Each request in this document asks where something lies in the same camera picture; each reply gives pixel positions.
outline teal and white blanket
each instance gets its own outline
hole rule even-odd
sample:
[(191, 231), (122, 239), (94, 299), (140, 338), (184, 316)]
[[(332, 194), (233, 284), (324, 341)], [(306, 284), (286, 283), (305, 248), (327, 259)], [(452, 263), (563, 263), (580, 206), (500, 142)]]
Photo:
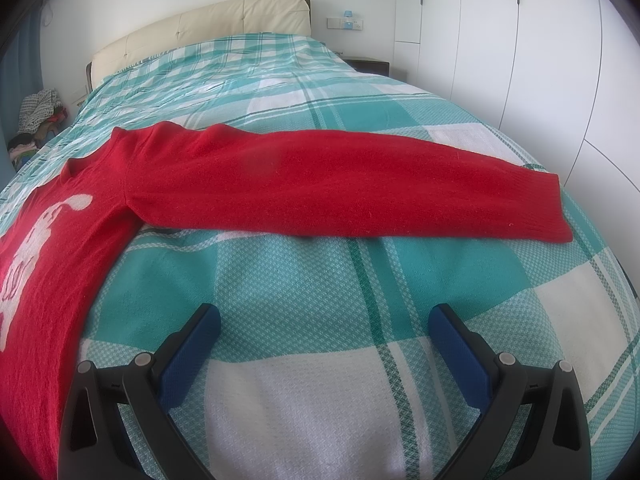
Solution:
[[(412, 136), (544, 171), (446, 100), (356, 73), (309, 38), (249, 34), (109, 76), (0, 194), (0, 234), (69, 157), (98, 148), (114, 126), (162, 120)], [(530, 365), (574, 364), (593, 478), (603, 479), (640, 429), (640, 313), (606, 243), (565, 192), (562, 201), (574, 231), (564, 245), (145, 226), (95, 300), (79, 359), (127, 363), (214, 303), (222, 335), (172, 416), (216, 478), (428, 479), (477, 416), (425, 335), (430, 308), (449, 303), (495, 351)], [(143, 466), (161, 478), (122, 411)], [(494, 475), (516, 440), (514, 432)]]

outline headboard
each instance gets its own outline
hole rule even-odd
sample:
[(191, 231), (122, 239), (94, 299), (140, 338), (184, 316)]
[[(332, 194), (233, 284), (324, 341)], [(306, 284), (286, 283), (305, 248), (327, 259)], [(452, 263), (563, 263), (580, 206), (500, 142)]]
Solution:
[(86, 66), (89, 90), (154, 54), (232, 34), (311, 35), (310, 0), (227, 0), (142, 27), (99, 50)]

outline pile of clothes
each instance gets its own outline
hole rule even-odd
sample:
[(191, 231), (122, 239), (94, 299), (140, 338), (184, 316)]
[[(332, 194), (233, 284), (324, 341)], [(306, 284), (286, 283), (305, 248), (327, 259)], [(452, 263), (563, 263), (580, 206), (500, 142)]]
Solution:
[(20, 170), (59, 131), (67, 117), (66, 108), (55, 90), (41, 90), (22, 100), (18, 133), (7, 145), (15, 171)]

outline red sweater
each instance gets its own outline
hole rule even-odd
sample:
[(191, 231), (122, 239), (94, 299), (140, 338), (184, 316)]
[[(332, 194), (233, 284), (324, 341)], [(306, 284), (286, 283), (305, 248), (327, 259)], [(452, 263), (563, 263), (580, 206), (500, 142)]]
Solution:
[(84, 320), (143, 222), (286, 235), (568, 242), (558, 177), (424, 140), (217, 124), (113, 131), (0, 238), (0, 416), (46, 480)]

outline blue gripper pad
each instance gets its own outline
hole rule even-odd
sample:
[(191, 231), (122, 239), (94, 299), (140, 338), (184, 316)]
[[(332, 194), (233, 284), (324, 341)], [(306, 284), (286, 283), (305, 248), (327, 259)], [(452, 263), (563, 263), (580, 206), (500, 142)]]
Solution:
[(209, 357), (220, 335), (220, 324), (220, 311), (216, 306), (210, 305), (207, 313), (200, 319), (164, 369), (159, 381), (158, 401), (165, 413), (168, 413), (171, 408), (180, 406), (184, 401), (196, 375)]
[(449, 367), (462, 396), (485, 413), (491, 404), (491, 377), (439, 305), (429, 313), (429, 337)]

